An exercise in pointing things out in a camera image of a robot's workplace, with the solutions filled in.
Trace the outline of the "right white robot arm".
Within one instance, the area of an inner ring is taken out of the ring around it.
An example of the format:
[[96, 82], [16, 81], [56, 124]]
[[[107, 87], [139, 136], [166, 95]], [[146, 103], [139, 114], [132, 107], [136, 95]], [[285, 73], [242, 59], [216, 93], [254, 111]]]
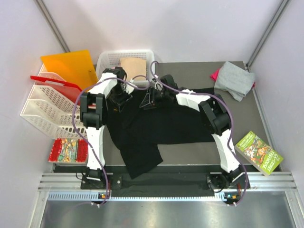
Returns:
[[241, 178], [245, 178], [243, 183], [244, 190], [246, 190], [249, 186], [247, 170], [233, 148], [234, 120], [221, 96], [178, 88], [171, 75], [158, 77], [153, 74], [152, 77], [153, 79], [150, 79], [149, 82], [153, 82], [153, 86], [148, 87], [147, 103], [150, 106], [156, 106], [167, 100], [198, 111], [203, 125], [209, 130], [216, 143], [223, 185], [233, 188], [240, 184]]

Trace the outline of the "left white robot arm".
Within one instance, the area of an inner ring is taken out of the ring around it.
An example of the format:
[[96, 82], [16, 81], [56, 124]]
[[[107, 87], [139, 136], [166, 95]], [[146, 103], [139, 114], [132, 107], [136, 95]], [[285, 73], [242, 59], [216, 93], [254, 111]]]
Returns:
[[88, 161], [85, 180], [97, 188], [109, 189], [103, 153], [103, 133], [108, 118], [109, 99], [117, 111], [122, 111], [132, 98], [124, 89], [127, 73], [122, 67], [106, 68], [98, 83], [80, 95], [80, 121], [85, 127], [88, 140]]

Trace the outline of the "black t shirt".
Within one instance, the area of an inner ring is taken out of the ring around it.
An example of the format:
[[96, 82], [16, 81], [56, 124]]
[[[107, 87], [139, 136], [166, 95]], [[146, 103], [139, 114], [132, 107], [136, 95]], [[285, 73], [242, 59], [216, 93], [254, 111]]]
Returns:
[[107, 99], [106, 125], [131, 179], [151, 171], [163, 161], [159, 144], [214, 141], [198, 111], [171, 102], [144, 110], [140, 104], [145, 95], [145, 91], [134, 91], [121, 112]]

